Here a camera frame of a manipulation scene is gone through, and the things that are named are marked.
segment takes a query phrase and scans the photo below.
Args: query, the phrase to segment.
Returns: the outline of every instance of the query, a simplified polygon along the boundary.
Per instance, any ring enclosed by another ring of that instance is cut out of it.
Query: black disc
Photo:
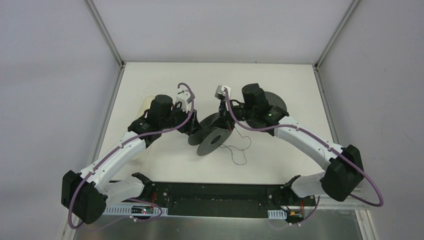
[[[264,91],[264,93],[265,93],[266,99],[268,100],[269,105],[277,106],[283,109],[284,111],[287,111],[287,105],[280,96],[270,91]],[[247,125],[249,125],[249,127],[253,129],[261,129],[267,126],[266,123],[262,121],[249,120],[249,121],[246,121],[246,123]]]
[[[202,130],[196,132],[193,135],[190,135],[188,137],[188,144],[190,144],[191,146],[196,146],[201,144],[203,141],[203,138],[207,135],[207,133],[205,133],[205,130],[211,128],[212,120],[214,120],[217,115],[218,115],[217,112],[213,113],[205,117],[202,121],[200,121],[199,124],[202,127]]]
[[[197,155],[205,156],[219,148],[231,135],[230,130],[219,127],[212,127],[209,133],[203,138],[203,141],[197,148]]]
[[[268,100],[269,105],[277,106],[277,107],[283,109],[284,111],[287,111],[286,103],[277,94],[270,92],[270,91],[265,91],[265,97]]]

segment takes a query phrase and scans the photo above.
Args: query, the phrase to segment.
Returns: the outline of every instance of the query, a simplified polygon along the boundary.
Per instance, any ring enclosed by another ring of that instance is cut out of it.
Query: metal frame
[[[113,91],[110,96],[110,100],[108,103],[106,115],[104,117],[104,120],[101,124],[100,133],[98,137],[98,141],[96,144],[96,148],[94,150],[94,153],[92,155],[91,161],[97,159],[100,153],[100,149],[106,134],[106,129],[109,123],[110,116],[112,114],[112,109],[118,94],[119,86],[121,84],[121,80],[124,74],[125,70],[125,64],[126,62],[122,59],[121,55],[119,54],[119,51],[117,47],[115,46],[112,37],[110,36],[105,23],[103,22],[100,13],[98,9],[96,8],[96,5],[94,4],[93,0],[84,0],[88,11],[90,12],[91,16],[93,17],[94,22],[96,23],[107,47],[109,48],[111,54],[113,55],[116,63],[119,66],[119,73],[116,78],[115,86],[113,88]],[[359,4],[362,2],[362,0],[352,0],[350,5],[348,6],[346,12],[344,13],[342,19],[340,20],[339,24],[337,25],[335,31],[333,32],[331,38],[329,39],[327,45],[325,46],[322,54],[320,55],[318,61],[313,66],[313,71],[315,74],[316,82],[319,89],[319,94],[321,96],[322,104],[324,106],[325,115],[327,117],[328,125],[330,128],[332,140],[334,143],[339,143],[339,138],[337,135],[336,127],[333,120],[333,115],[331,111],[331,106],[329,103],[329,100],[327,98],[327,93],[325,91],[325,86],[321,80],[320,77],[320,67],[322,66],[323,62],[326,60],[328,55],[330,54],[331,50],[334,48],[334,46],[337,43],[337,40],[341,36],[343,30],[345,29],[346,25],[348,24],[349,20],[351,19],[352,15],[354,14],[355,10],[359,6]],[[363,191],[360,188],[355,189],[356,194],[361,194]],[[322,209],[333,209],[333,210],[355,210],[356,217],[358,220],[359,228],[362,233],[362,237],[364,240],[378,240],[378,236],[376,233],[376,229],[373,223],[373,220],[371,218],[371,213],[368,209],[369,206],[358,203],[354,201],[349,201],[348,204],[346,202],[336,202],[332,199],[327,199],[325,196],[322,196],[321,203],[319,205]],[[73,216],[74,223],[77,221],[77,217]],[[76,231],[74,229],[71,229],[68,226],[68,218],[65,216],[62,222],[62,226],[60,229],[60,232],[58,234],[57,239],[58,240],[71,240],[74,238]]]
[[[346,12],[341,18],[341,21],[338,23],[337,27],[335,28],[335,31],[333,32],[330,40],[325,46],[324,51],[322,51],[321,56],[319,57],[318,61],[315,64],[318,71],[320,70],[321,65],[326,60],[330,51],[336,45],[337,40],[339,39],[340,35],[342,34],[343,30],[345,29],[346,25],[348,24],[349,20],[351,19],[352,15],[354,14],[355,10],[357,9],[361,1],[362,0],[352,0],[352,2],[350,3],[349,7],[347,8]]]
[[[95,24],[98,27],[98,30],[101,33],[101,36],[104,39],[104,42],[106,43],[107,47],[109,48],[110,52],[112,53],[113,57],[115,58],[115,61],[118,63],[119,67],[122,69],[124,65],[124,61],[122,60],[121,55],[118,52],[117,46],[115,45],[114,41],[112,40],[111,35],[109,34],[108,29],[105,26],[105,23],[102,20],[102,17],[100,16],[99,11],[97,10],[96,5],[94,4],[93,0],[84,0],[85,5],[87,6],[88,11],[90,12],[91,16],[93,17],[93,20]]]
[[[124,70],[125,70],[125,65],[123,65],[119,69],[118,76],[117,76],[116,82],[115,82],[115,86],[113,87],[113,91],[111,93],[111,96],[109,98],[109,103],[107,105],[106,116],[104,116],[104,120],[101,123],[100,133],[99,133],[99,136],[97,138],[97,143],[95,145],[95,150],[94,150],[93,156],[91,158],[91,161],[88,162],[87,164],[93,163],[99,157],[100,150],[102,148],[102,143],[103,143],[103,140],[105,139],[106,129],[108,128],[109,120],[110,120],[111,115],[112,115],[112,109],[114,108],[115,100],[117,99],[117,95],[118,95],[118,90],[119,90],[119,87],[121,85],[122,76],[124,75]]]

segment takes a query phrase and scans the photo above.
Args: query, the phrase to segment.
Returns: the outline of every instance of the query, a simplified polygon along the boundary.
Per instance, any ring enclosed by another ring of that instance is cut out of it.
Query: gray wall
[[[95,0],[139,62],[315,63],[351,0]]]
[[[118,65],[84,1],[0,1],[0,239],[55,239]]]
[[[424,1],[364,0],[320,71],[340,141],[384,195],[383,240],[424,235],[423,70]]]

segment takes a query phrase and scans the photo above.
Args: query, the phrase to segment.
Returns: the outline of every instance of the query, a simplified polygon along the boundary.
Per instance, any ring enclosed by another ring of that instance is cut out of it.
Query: white table
[[[201,121],[218,111],[214,97],[218,85],[231,87],[231,98],[243,101],[242,87],[259,83],[265,91],[279,95],[291,116],[319,136],[331,140],[329,125],[311,65],[242,63],[145,63],[126,64],[116,101],[107,126],[100,155],[104,154],[127,130],[139,111],[147,109],[153,95],[166,94],[175,99],[177,84],[187,83],[193,90],[195,109]],[[238,127],[251,138],[245,151],[247,164],[232,162],[231,152],[218,148],[206,156],[197,156],[197,146],[187,143],[188,136],[178,131],[163,134],[147,151],[131,160],[114,177],[121,180],[140,172],[152,181],[284,184],[295,175],[311,175],[323,170],[289,143],[267,133]],[[244,148],[249,141],[236,133],[225,142]],[[243,163],[243,154],[233,150],[234,160]]]

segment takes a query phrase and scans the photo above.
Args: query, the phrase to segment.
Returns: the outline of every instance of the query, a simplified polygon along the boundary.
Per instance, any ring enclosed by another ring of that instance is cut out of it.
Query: purple cable
[[[309,213],[309,215],[307,216],[307,217],[305,217],[302,221],[300,221],[299,222],[299,224],[303,224],[307,219],[309,219],[309,217],[313,214],[313,213],[315,213],[315,210],[317,210],[317,208],[318,208],[318,204],[320,204],[320,199],[321,199],[321,196],[318,196],[317,198],[316,198],[316,204],[315,204],[315,207],[312,209],[312,211]],[[282,227],[282,228],[276,228],[276,227],[274,227],[271,223],[269,223],[269,225],[271,225],[271,227],[273,228],[273,229],[275,229],[275,230],[283,230],[283,229],[285,229],[285,228],[287,228],[287,227],[292,227],[292,226],[294,226],[293,224],[292,225],[286,225],[286,226],[284,226],[284,227]]]
[[[135,199],[135,198],[129,198],[128,200],[133,201],[133,202],[137,202],[137,203],[141,203],[141,204],[148,204],[148,205],[151,205],[151,206],[153,206],[153,207],[155,207],[155,208],[159,209],[159,211],[160,211],[159,215],[156,215],[156,216],[154,216],[154,217],[150,217],[150,218],[148,218],[148,219],[138,219],[138,218],[134,218],[135,222],[138,222],[138,223],[141,223],[141,222],[150,222],[150,221],[153,221],[153,220],[158,219],[158,218],[159,218],[160,216],[162,216],[162,214],[164,213],[164,210],[163,210],[160,206],[156,205],[156,204],[155,204],[155,203],[153,203],[153,202],[142,201],[142,200],[138,200],[138,199]],[[97,232],[97,231],[100,231],[100,230],[102,230],[102,229],[105,229],[105,228],[107,228],[107,227],[109,227],[109,226],[111,226],[111,225],[113,225],[113,224],[115,224],[115,223],[117,223],[117,222],[121,221],[122,219],[128,219],[128,216],[122,216],[122,217],[120,217],[120,218],[117,218],[117,219],[115,219],[115,220],[113,220],[113,221],[109,222],[108,224],[106,224],[106,225],[104,225],[104,226],[101,226],[101,227],[96,228],[96,229],[86,229],[86,231],[89,231],[89,232]]]
[[[194,96],[194,94],[193,94],[193,92],[192,92],[192,89],[187,85],[187,84],[185,84],[185,83],[183,83],[183,82],[180,82],[180,83],[178,83],[178,88],[181,86],[181,85],[183,85],[184,87],[186,87],[187,88],[187,90],[188,90],[188,92],[190,93],[190,97],[192,98],[193,96]],[[166,129],[166,130],[162,130],[162,131],[152,131],[152,132],[146,132],[146,133],[142,133],[142,134],[140,134],[140,135],[137,135],[137,136],[134,136],[134,137],[131,137],[130,139],[128,139],[128,140],[126,140],[126,141],[124,141],[123,143],[122,143],[122,146],[125,146],[127,143],[129,143],[129,142],[131,142],[131,141],[133,141],[133,140],[135,140],[135,139],[138,139],[138,138],[141,138],[141,137],[146,137],[146,136],[150,136],[150,135],[156,135],[156,134],[165,134],[165,133],[169,133],[169,132],[172,132],[172,131],[174,131],[174,130],[177,130],[177,129],[179,129],[179,128],[181,128],[182,126],[184,126],[189,120],[190,120],[190,118],[192,117],[192,114],[193,114],[193,110],[195,109],[195,100],[194,100],[194,98],[192,98],[191,99],[191,110],[190,110],[190,112],[188,113],[188,116],[187,116],[187,118],[180,124],[180,125],[178,125],[178,126],[176,126],[176,127],[173,127],[173,128],[170,128],[170,129]],[[106,162],[106,160],[108,159],[108,158],[110,158],[114,153],[116,153],[119,149],[121,149],[119,146],[117,146],[116,148],[114,148],[112,151],[110,151],[101,161],[99,161],[98,163],[97,163],[97,165],[96,166],[94,166],[93,167],[93,172],[95,172],[104,162]],[[78,195],[78,193],[80,192],[80,189],[81,189],[81,187],[83,186],[83,184],[87,181],[87,179],[89,179],[89,177],[91,176],[91,175],[93,175],[91,172],[89,172],[88,174],[87,174],[87,176],[85,176],[84,177],[84,179],[79,183],[79,185],[78,185],[78,187],[76,187],[76,190],[75,190],[75,192],[73,193],[73,195],[72,195],[72,198],[71,198],[71,200],[70,200],[70,204],[69,204],[69,211],[68,211],[68,214],[67,214],[67,223],[69,224],[69,227],[71,228],[71,229],[77,229],[77,228],[79,228],[79,227],[81,227],[82,225],[83,225],[83,222],[80,222],[78,225],[74,225],[73,223],[72,223],[72,210],[73,210],[73,208],[74,208],[74,203],[75,203],[75,199],[77,198],[77,195]]]
[[[249,130],[249,131],[254,131],[254,132],[264,132],[264,131],[268,131],[271,129],[276,129],[276,128],[292,128],[292,129],[297,129],[297,126],[295,125],[291,125],[291,124],[281,124],[281,125],[274,125],[274,126],[268,126],[268,127],[264,127],[264,128],[250,128],[247,127],[245,125],[243,125],[241,122],[239,122],[236,118],[236,116],[233,113],[233,110],[231,109],[231,103],[230,103],[230,98],[228,96],[228,90],[225,88],[224,89],[225,92],[225,101],[226,104],[228,106],[228,111],[229,114],[231,115],[232,119],[234,120],[234,122],[236,122],[238,125],[240,125],[240,127]],[[308,136],[312,137],[313,139],[317,140],[320,144],[322,144],[325,148],[329,148],[329,145],[324,142],[323,140],[321,140],[319,137],[317,137],[315,134],[313,134],[312,132],[299,127],[298,129],[301,132],[304,132],[305,134],[307,134]],[[356,171],[358,171],[366,180],[368,180],[368,182],[371,184],[372,188],[375,190],[375,193],[377,193],[378,196],[378,200],[379,203],[373,203],[370,201],[367,201],[365,199],[362,199],[356,195],[353,194],[349,194],[349,196],[351,196],[354,199],[357,199],[365,204],[374,206],[374,207],[381,207],[384,204],[384,199],[383,199],[383,195],[380,191],[380,189],[377,187],[376,183],[371,179],[370,176],[368,176],[368,174],[366,174],[362,169],[360,169],[358,166],[356,166],[355,164],[353,164],[351,161],[349,161],[345,156],[343,156],[340,152],[338,152],[337,150],[335,150],[333,147],[329,148],[329,150],[333,153],[335,153],[337,156],[339,156],[341,159],[343,159],[343,161],[345,161],[347,164],[349,164],[352,168],[354,168]]]

